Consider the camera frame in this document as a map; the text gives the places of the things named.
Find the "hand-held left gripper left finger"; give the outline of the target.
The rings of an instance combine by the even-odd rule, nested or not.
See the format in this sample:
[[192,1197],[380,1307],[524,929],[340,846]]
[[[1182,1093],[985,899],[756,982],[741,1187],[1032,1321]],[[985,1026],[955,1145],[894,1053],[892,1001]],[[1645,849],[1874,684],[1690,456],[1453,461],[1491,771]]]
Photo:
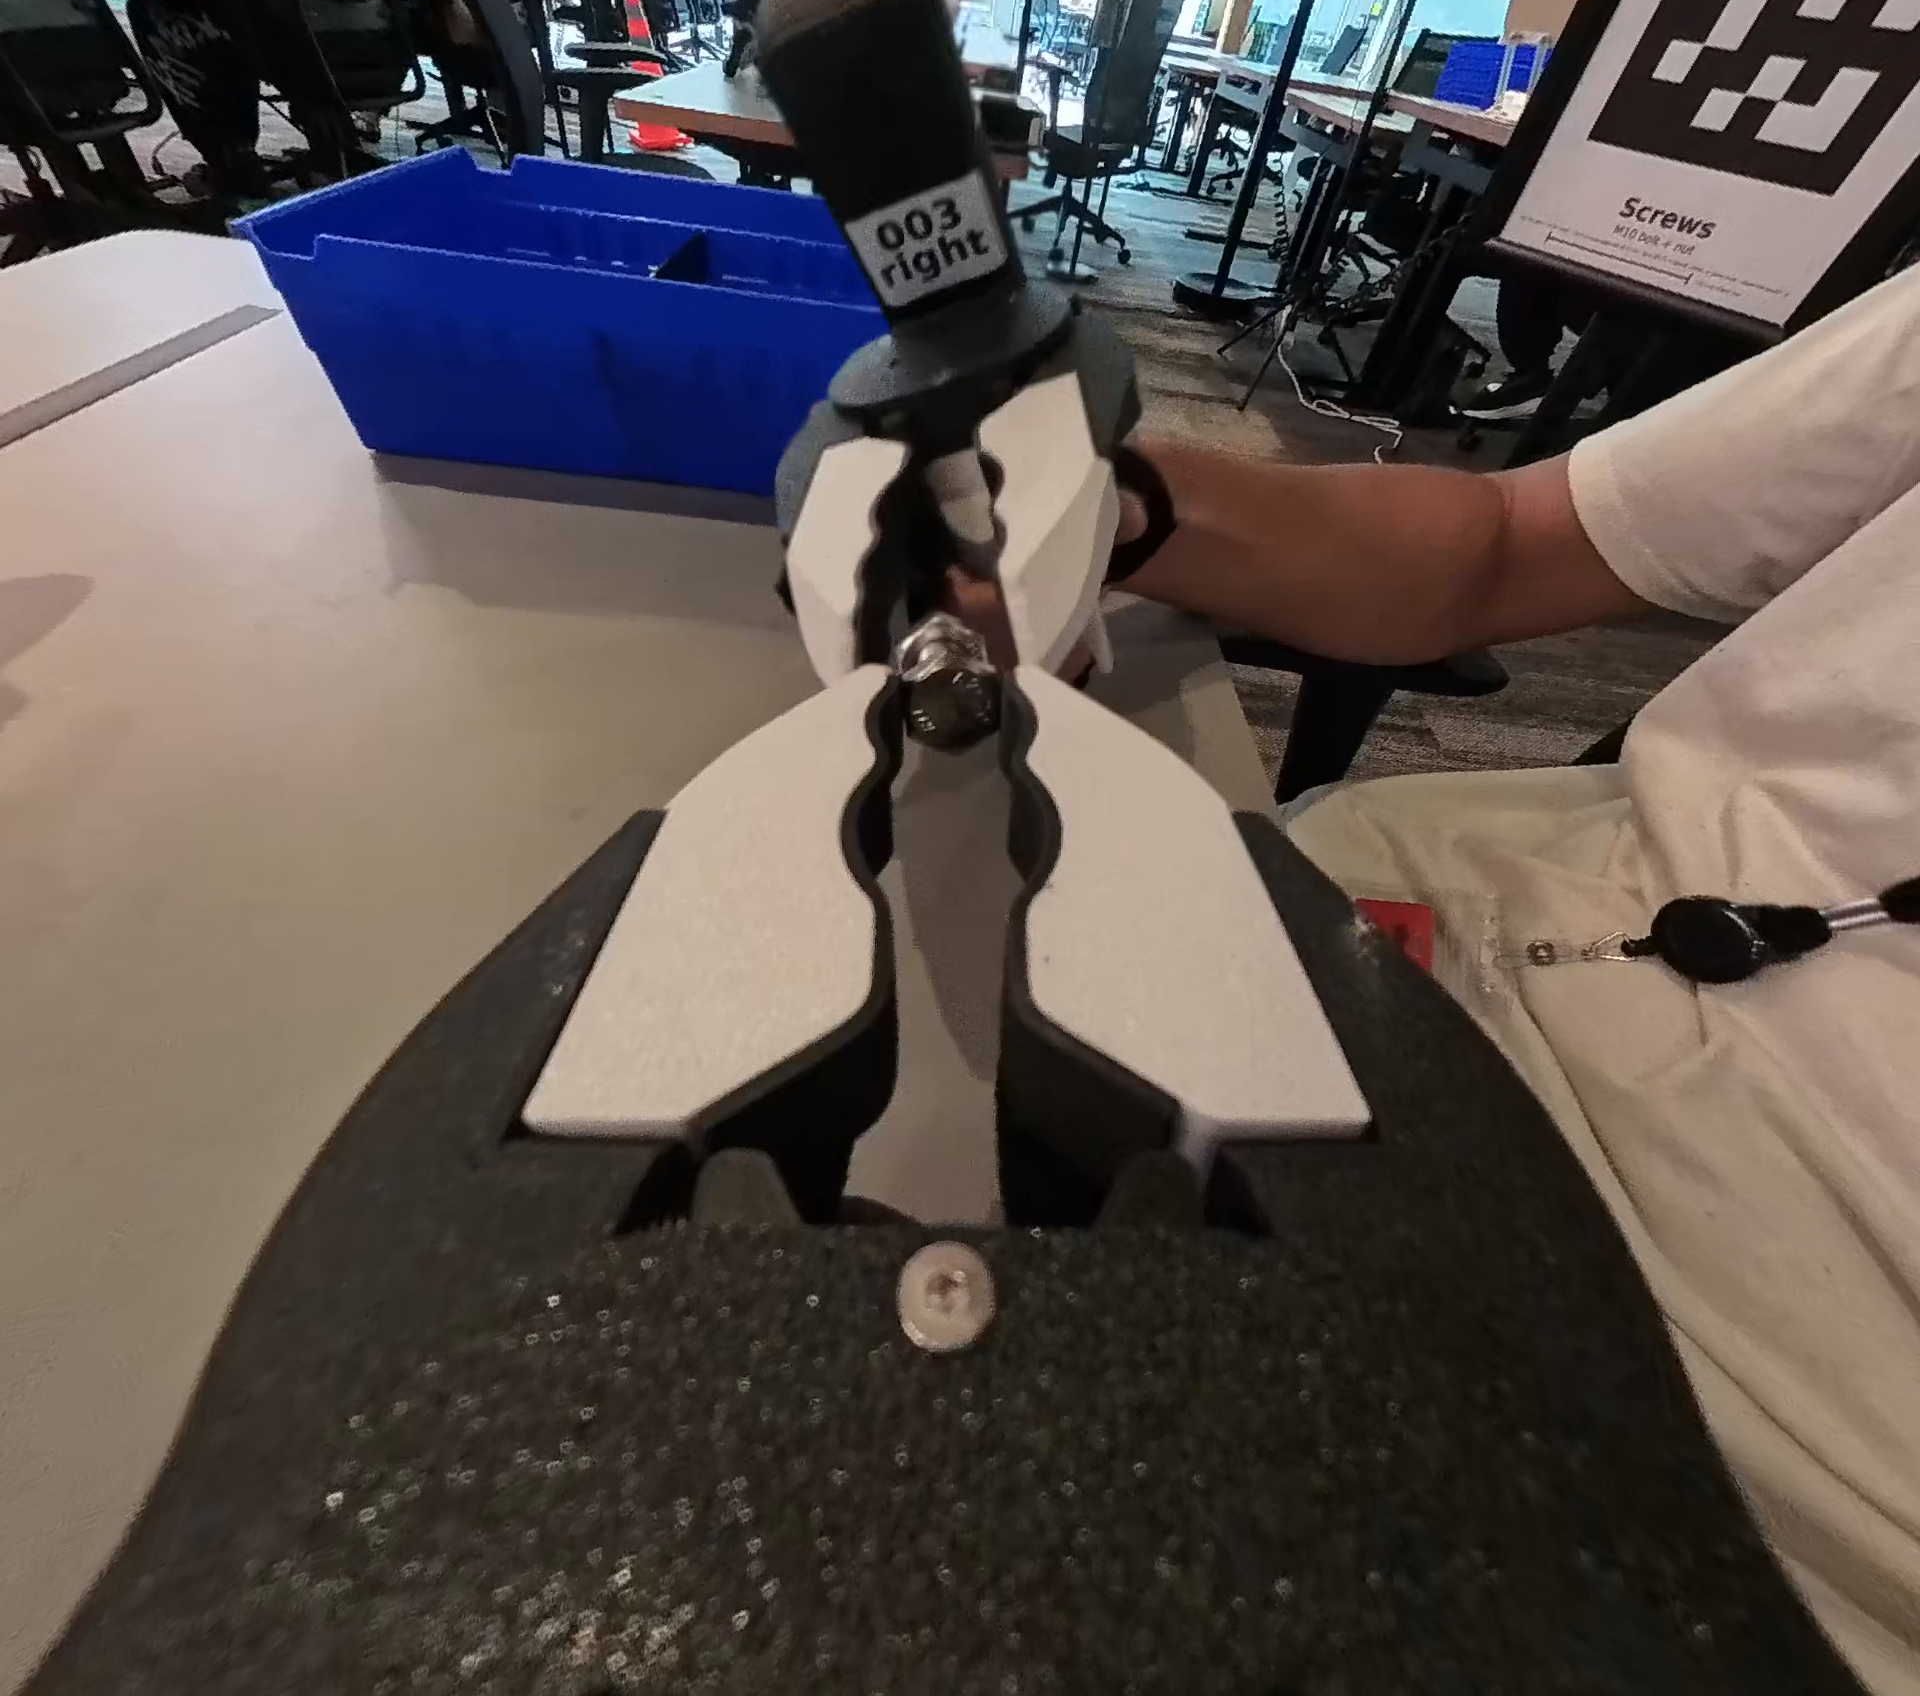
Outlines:
[[724,750],[661,815],[522,1106],[539,1138],[709,1145],[814,1093],[835,1138],[888,1108],[899,1053],[899,678],[862,666]]

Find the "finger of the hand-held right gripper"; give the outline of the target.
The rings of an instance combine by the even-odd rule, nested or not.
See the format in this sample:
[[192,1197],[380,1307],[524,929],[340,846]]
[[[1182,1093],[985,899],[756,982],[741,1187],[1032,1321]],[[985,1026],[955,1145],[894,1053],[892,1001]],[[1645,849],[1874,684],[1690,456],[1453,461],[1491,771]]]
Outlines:
[[892,660],[915,501],[903,440],[855,437],[820,455],[786,534],[786,595],[822,688]]
[[1061,677],[1098,612],[1119,522],[1078,374],[1019,386],[977,426],[977,455],[998,473],[997,586],[1018,664]]

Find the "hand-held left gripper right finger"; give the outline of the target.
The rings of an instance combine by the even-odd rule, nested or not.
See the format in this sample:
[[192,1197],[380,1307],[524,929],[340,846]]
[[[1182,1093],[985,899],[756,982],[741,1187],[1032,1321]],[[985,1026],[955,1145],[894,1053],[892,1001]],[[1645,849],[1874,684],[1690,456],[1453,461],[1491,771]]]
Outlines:
[[1358,1138],[1371,1118],[1251,827],[1154,736],[1038,666],[1004,684],[1019,922],[1004,1004],[1119,1099],[1044,1108],[1074,1145]]

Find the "blue plastic bin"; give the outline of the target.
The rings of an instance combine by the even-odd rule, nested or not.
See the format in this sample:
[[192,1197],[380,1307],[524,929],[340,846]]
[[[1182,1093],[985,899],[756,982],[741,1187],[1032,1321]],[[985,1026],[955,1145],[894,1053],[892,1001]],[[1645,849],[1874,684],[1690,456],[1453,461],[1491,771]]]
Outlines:
[[885,333],[825,203],[459,148],[233,223],[363,447],[768,500]]

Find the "person's right forearm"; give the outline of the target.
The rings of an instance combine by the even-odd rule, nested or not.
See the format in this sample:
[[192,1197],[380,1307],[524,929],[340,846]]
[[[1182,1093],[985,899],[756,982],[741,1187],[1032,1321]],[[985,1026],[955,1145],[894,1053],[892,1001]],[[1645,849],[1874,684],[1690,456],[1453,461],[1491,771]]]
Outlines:
[[1567,461],[1298,466],[1167,437],[1144,461],[1172,533],[1123,590],[1304,654],[1419,666],[1650,612],[1582,525]]

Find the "person's right hand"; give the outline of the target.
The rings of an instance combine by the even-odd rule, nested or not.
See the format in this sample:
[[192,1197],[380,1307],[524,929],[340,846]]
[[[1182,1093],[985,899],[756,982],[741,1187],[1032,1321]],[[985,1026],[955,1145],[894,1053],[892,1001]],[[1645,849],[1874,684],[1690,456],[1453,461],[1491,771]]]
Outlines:
[[975,576],[966,568],[948,568],[948,590],[943,606],[981,637],[988,660],[997,674],[1013,674],[1019,664],[1018,639],[1011,634],[1011,616],[997,579]]

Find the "long wooden table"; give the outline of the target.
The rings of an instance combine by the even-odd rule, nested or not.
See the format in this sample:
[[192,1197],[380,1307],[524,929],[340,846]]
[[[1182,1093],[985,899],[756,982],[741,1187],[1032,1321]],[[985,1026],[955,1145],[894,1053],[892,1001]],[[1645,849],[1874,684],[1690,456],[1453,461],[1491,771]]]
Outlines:
[[[975,89],[972,101],[988,134],[997,184],[1029,177],[1044,148],[1044,113],[1032,101]],[[635,89],[608,100],[608,116],[621,125],[671,125],[699,148],[727,152],[738,177],[759,185],[804,177],[806,166],[792,134],[759,84],[756,68],[728,78],[709,59],[684,72],[648,78]]]

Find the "clear badge holder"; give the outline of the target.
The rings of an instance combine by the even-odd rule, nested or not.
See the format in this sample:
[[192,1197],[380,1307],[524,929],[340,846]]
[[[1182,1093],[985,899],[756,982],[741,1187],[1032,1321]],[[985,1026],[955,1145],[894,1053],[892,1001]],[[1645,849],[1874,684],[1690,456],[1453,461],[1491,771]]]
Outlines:
[[1497,1026],[1518,1011],[1520,939],[1500,922],[1494,899],[1481,893],[1358,894],[1354,906],[1481,1026]]

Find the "orange traffic cone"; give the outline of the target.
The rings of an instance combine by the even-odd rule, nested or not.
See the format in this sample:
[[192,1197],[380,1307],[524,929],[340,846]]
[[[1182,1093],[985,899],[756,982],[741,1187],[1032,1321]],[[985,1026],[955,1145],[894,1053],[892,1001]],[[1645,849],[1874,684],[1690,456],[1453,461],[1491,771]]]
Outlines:
[[[677,54],[669,50],[665,42],[661,42],[651,26],[648,26],[648,3],[645,0],[621,0],[621,13],[628,21],[628,40],[632,44],[638,44],[638,50],[648,57],[641,63],[641,75],[645,78],[661,78],[661,75],[677,75],[684,72],[691,63]],[[677,130],[677,125],[665,125],[665,124],[632,124],[628,130],[628,140],[632,151],[638,152],[687,152],[694,151],[694,137]]]

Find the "black boom stand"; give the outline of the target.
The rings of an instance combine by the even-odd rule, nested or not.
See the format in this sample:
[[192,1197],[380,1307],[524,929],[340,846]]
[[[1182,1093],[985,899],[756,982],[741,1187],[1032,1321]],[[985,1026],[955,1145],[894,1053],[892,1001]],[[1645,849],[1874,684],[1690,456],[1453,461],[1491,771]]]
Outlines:
[[1210,324],[1244,322],[1262,297],[1260,284],[1237,280],[1237,258],[1244,244],[1251,210],[1267,180],[1267,161],[1287,113],[1287,89],[1298,65],[1309,23],[1321,0],[1298,0],[1287,26],[1284,50],[1272,65],[1267,97],[1260,101],[1256,130],[1240,180],[1237,203],[1217,245],[1215,270],[1192,270],[1172,281],[1172,304]]

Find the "person in white shirt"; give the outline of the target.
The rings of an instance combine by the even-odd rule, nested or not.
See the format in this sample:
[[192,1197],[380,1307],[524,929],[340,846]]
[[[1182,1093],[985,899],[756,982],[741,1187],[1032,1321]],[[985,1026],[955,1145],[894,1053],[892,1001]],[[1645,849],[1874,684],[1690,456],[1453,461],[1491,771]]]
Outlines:
[[1917,874],[1917,272],[1582,440],[1569,489],[1620,586],[1724,637],[1614,766],[1354,785],[1287,837],[1435,910],[1440,980],[1604,1197],[1814,1621],[1914,1692],[1917,929],[1729,989],[1525,945]]

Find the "framed marker sign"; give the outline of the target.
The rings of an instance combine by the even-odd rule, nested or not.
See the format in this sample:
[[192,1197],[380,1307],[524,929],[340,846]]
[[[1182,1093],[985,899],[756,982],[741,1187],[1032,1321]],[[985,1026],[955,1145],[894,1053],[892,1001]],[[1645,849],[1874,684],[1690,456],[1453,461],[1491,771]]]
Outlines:
[[1484,263],[1785,340],[1917,230],[1917,0],[1578,0]]

